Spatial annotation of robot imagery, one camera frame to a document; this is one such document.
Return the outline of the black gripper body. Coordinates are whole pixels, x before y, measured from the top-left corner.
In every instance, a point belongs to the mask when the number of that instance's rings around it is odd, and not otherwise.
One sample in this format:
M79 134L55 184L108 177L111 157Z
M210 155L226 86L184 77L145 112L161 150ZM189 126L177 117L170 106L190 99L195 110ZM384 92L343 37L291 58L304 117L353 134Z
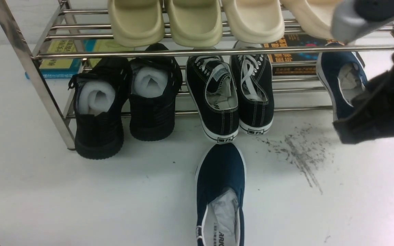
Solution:
M368 81L367 89L352 100L354 112L333 122L343 144L394 137L394 65Z

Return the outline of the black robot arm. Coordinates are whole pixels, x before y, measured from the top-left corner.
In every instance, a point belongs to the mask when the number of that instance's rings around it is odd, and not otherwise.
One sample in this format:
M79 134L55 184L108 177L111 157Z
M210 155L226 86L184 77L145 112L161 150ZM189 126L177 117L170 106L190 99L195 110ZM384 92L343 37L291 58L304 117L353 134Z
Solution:
M336 40L350 42L392 21L394 0L344 0L334 10L330 31ZM368 81L351 102L354 112L333 122L341 143L394 137L394 65Z

